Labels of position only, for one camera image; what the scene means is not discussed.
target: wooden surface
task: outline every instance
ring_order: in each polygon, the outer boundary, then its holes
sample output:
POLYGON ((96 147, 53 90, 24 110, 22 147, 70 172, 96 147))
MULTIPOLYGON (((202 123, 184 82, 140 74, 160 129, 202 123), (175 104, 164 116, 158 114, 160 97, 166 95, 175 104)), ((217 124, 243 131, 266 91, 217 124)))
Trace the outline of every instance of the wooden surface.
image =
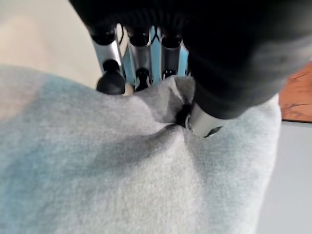
POLYGON ((312 62, 289 77, 279 105, 284 120, 312 122, 312 62))

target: wrinkled cloth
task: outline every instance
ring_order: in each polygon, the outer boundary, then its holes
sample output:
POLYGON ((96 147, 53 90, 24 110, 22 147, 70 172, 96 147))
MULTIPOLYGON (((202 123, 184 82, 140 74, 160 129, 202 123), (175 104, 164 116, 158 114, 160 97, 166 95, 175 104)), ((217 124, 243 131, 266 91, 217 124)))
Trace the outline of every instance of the wrinkled cloth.
POLYGON ((251 234, 277 97, 209 138, 175 124, 191 78, 128 97, 0 66, 0 233, 251 234))

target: beige background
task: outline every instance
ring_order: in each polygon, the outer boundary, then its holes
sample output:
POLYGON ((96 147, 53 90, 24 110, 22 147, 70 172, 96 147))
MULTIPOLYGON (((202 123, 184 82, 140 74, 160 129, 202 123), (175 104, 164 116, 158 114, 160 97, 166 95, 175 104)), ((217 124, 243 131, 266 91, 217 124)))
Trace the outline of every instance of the beige background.
MULTIPOLYGON (((127 35, 124 38, 122 54, 127 35)), ((49 72, 92 88, 101 75, 90 36, 67 0, 0 0, 0 63, 49 72)))

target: white floor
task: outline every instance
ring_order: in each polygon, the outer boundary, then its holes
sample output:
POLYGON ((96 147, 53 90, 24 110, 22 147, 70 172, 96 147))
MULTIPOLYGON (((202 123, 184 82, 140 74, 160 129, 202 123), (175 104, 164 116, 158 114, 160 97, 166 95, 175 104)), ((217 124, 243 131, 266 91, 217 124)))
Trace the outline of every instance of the white floor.
POLYGON ((312 233, 312 124, 283 122, 257 234, 312 233))
POLYGON ((89 33, 68 0, 0 0, 0 63, 34 68, 92 88, 101 76, 89 33))

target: gray cloth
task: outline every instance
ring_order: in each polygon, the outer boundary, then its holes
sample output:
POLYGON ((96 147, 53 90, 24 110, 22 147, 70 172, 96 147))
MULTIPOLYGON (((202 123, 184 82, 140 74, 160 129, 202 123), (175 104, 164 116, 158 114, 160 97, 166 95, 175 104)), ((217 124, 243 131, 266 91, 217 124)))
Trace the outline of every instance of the gray cloth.
POLYGON ((194 82, 129 97, 0 66, 1 234, 251 234, 275 161, 277 98, 212 138, 174 124, 194 82))

